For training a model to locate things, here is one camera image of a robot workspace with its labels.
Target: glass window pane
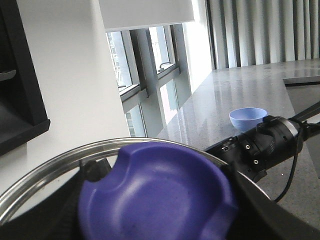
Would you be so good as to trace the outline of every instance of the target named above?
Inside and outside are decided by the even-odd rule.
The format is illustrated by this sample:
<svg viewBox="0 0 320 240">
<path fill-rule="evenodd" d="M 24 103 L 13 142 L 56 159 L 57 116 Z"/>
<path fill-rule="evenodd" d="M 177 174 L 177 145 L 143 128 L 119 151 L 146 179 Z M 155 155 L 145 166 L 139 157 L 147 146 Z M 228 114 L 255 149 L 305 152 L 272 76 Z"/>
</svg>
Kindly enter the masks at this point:
<svg viewBox="0 0 320 240">
<path fill-rule="evenodd" d="M 121 32 L 107 32 L 106 36 L 118 88 L 122 91 L 132 85 L 132 79 Z"/>
<path fill-rule="evenodd" d="M 170 80 L 160 88 L 164 109 L 165 123 L 168 124 L 178 112 L 178 101 L 175 80 Z"/>
<path fill-rule="evenodd" d="M 131 137 L 146 137 L 145 125 L 139 104 L 126 112 L 125 117 Z"/>
<path fill-rule="evenodd" d="M 161 71 L 160 65 L 170 64 L 165 29 L 163 26 L 149 27 L 154 61 L 157 71 Z"/>
</svg>

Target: gray curtain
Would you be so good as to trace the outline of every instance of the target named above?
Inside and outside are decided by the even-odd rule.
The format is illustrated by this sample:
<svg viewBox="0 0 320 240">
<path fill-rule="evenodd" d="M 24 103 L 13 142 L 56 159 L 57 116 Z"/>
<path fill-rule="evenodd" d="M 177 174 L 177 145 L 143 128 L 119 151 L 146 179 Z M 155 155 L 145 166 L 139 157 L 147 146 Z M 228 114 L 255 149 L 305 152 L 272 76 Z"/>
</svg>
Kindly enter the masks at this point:
<svg viewBox="0 0 320 240">
<path fill-rule="evenodd" d="M 208 0 L 217 69 L 319 58 L 319 0 Z"/>
</svg>

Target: light blue bowl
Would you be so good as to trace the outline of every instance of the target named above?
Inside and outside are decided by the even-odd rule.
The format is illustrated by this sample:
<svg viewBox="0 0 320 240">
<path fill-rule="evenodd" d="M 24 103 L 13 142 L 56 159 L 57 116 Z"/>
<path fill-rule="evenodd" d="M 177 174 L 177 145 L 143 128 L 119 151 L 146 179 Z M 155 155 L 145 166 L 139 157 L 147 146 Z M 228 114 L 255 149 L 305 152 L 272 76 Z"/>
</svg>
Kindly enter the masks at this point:
<svg viewBox="0 0 320 240">
<path fill-rule="evenodd" d="M 268 112 L 262 108 L 245 107 L 233 110 L 229 113 L 229 117 L 236 129 L 245 132 L 261 123 L 267 114 Z"/>
</svg>

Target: gray countertop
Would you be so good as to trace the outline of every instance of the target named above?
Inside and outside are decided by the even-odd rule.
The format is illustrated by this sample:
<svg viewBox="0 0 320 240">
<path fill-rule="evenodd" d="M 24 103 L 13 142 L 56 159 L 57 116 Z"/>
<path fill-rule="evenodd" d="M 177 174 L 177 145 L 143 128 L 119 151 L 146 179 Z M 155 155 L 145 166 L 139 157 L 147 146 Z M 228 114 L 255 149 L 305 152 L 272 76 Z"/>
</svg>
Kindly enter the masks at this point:
<svg viewBox="0 0 320 240">
<path fill-rule="evenodd" d="M 273 116 L 292 117 L 283 79 L 319 75 L 320 59 L 214 70 L 157 137 L 205 149 L 240 133 L 229 120 L 234 109 L 258 107 Z M 286 185 L 291 165 L 289 159 L 273 167 L 258 182 L 271 199 Z M 279 204 L 320 229 L 320 184 L 306 145 L 291 188 Z"/>
</svg>

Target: black shelf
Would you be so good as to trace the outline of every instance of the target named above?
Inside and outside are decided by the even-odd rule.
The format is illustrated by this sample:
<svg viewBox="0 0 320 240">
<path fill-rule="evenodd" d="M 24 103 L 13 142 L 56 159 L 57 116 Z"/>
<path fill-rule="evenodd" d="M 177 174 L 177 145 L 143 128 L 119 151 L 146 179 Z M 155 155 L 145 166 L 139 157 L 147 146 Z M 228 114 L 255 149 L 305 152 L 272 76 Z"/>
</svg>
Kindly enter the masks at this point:
<svg viewBox="0 0 320 240">
<path fill-rule="evenodd" d="M 0 0 L 0 156 L 49 126 L 17 2 Z"/>
<path fill-rule="evenodd" d="M 16 75 L 16 73 L 17 73 L 16 70 L 10 70 L 10 71 L 0 72 L 0 81 L 13 79 L 14 76 Z"/>
</svg>

